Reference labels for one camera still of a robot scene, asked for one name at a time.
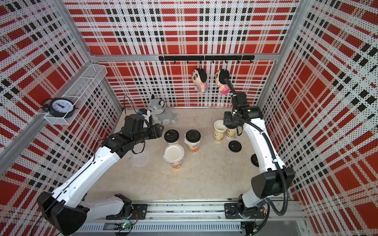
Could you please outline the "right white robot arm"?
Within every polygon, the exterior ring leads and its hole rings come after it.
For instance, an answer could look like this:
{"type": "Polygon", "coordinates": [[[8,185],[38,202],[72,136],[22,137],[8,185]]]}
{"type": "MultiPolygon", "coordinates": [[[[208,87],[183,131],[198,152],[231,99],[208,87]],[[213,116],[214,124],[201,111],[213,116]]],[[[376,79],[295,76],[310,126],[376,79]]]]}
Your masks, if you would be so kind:
{"type": "Polygon", "coordinates": [[[247,134],[255,150],[260,172],[251,179],[251,189],[239,196],[236,213],[243,218],[267,218],[268,211],[263,210],[263,205],[267,205],[267,210],[283,216],[288,208],[288,188],[295,172],[284,164],[274,149],[261,110],[249,105],[246,94],[236,92],[228,79],[225,82],[232,92],[232,111],[224,113],[223,123],[230,129],[241,127],[247,134]]]}

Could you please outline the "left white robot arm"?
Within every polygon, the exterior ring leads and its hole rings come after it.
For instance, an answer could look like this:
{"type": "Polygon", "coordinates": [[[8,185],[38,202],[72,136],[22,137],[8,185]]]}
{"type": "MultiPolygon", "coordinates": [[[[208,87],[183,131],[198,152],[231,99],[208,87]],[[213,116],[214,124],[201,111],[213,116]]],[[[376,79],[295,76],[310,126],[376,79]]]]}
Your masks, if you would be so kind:
{"type": "Polygon", "coordinates": [[[126,116],[121,131],[111,134],[84,166],[53,192],[42,192],[37,203],[42,216],[63,236],[70,236],[83,224],[108,215],[131,215],[129,198],[122,194],[99,202],[85,202],[88,190],[137,144],[163,136],[164,126],[149,124],[142,115],[126,116]]]}

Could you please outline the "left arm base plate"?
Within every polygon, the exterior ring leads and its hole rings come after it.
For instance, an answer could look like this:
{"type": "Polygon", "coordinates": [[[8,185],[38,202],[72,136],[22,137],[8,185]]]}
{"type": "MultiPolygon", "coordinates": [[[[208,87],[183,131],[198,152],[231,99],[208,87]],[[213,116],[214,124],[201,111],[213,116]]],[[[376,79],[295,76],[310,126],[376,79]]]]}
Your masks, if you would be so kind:
{"type": "Polygon", "coordinates": [[[120,213],[106,216],[106,220],[144,220],[147,213],[147,204],[128,204],[123,207],[120,213]]]}

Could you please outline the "paper milk tea cup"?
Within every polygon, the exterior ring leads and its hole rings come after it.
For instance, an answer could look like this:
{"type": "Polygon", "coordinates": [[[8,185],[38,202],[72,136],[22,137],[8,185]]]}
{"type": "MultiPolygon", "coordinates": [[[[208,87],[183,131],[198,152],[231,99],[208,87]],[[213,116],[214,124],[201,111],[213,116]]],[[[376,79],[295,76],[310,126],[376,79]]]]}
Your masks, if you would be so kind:
{"type": "Polygon", "coordinates": [[[179,140],[166,140],[166,142],[168,143],[168,145],[171,145],[171,144],[179,144],[179,140]]]}

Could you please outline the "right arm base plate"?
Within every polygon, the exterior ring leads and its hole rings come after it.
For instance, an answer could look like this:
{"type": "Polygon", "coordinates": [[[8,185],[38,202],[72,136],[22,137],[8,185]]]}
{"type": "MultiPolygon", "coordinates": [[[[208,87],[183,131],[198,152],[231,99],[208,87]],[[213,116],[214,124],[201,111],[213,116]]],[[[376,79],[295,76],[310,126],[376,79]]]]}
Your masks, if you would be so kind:
{"type": "Polygon", "coordinates": [[[245,208],[238,203],[224,204],[226,219],[264,219],[265,213],[262,206],[245,208]]]}

